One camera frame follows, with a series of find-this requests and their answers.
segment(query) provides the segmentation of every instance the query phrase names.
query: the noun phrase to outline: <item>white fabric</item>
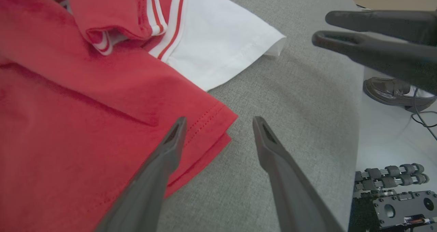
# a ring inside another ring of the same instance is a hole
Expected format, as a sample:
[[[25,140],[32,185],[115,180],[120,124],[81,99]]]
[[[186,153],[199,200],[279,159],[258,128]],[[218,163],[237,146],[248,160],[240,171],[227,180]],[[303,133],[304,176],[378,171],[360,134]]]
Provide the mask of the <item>white fabric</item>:
[[[418,89],[418,88],[413,86],[413,85],[411,85],[410,92],[408,92],[406,94],[406,96],[413,97],[414,96],[414,92],[415,92],[416,89]],[[431,97],[434,97],[435,95],[433,95],[433,94],[431,94],[429,92],[426,92],[425,90],[419,89],[417,91],[417,95],[416,96],[419,97],[419,98],[431,98]]]
[[[186,2],[181,38],[161,60],[203,90],[229,81],[264,53],[279,55],[284,46],[283,34],[229,0]]]

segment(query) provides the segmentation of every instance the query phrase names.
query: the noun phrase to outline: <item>gray fabric surface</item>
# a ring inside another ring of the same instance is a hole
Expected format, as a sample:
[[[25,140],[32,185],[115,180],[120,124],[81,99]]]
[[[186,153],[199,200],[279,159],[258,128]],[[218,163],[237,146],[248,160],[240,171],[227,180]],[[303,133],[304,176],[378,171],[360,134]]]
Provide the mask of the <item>gray fabric surface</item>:
[[[239,118],[232,142],[164,201],[158,231],[279,231],[270,182],[256,155],[252,117],[264,117],[347,228],[356,164],[363,68],[311,44],[333,10],[353,0],[233,0],[287,36],[280,57],[264,56],[211,94]]]

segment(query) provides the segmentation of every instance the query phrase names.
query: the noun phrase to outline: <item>white floor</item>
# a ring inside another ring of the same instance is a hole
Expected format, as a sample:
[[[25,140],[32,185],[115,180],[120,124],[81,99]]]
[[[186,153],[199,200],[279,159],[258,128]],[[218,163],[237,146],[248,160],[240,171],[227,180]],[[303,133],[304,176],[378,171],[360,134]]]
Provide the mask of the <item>white floor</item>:
[[[365,79],[388,78],[375,70],[366,68]],[[425,111],[437,111],[437,102]],[[430,182],[422,185],[398,186],[397,192],[437,192],[437,141],[422,125],[410,119],[411,112],[400,106],[387,106],[362,93],[360,112],[360,140],[356,170],[382,169],[389,165],[419,163]],[[437,123],[437,114],[424,114],[428,125]],[[431,128],[437,134],[437,126]]]

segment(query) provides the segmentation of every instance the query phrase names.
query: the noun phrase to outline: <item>brown shoe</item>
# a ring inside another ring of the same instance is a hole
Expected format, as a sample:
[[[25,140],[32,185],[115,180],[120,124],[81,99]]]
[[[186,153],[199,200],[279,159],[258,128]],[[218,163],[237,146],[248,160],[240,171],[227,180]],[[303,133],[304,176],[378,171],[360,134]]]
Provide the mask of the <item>brown shoe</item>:
[[[364,81],[363,90],[372,99],[391,106],[404,106],[405,110],[415,112],[412,104],[412,96],[406,96],[410,92],[410,85],[398,79],[370,78]],[[431,98],[416,97],[417,110],[423,111],[429,107],[437,96]]]

